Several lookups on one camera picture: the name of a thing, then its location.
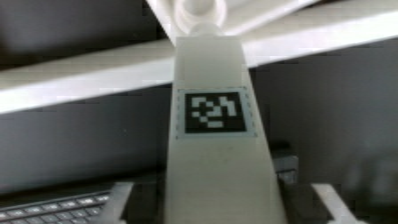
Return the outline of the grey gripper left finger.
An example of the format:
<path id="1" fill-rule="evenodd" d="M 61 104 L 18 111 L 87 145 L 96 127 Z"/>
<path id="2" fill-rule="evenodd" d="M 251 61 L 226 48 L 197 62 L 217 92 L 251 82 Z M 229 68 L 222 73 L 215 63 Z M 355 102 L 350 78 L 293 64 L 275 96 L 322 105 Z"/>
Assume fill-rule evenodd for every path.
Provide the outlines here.
<path id="1" fill-rule="evenodd" d="M 135 184 L 132 182 L 117 182 L 114 184 L 103 211 L 89 224 L 126 224 L 124 210 L 128 206 L 133 186 Z"/>

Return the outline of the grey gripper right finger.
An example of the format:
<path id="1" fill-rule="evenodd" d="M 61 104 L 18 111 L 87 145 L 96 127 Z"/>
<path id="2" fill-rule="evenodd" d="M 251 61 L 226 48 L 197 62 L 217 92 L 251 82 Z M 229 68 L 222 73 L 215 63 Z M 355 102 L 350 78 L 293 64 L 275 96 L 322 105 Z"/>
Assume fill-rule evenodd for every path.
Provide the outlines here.
<path id="1" fill-rule="evenodd" d="M 311 187 L 332 216 L 327 224 L 368 224 L 354 216 L 332 185 L 316 183 Z"/>

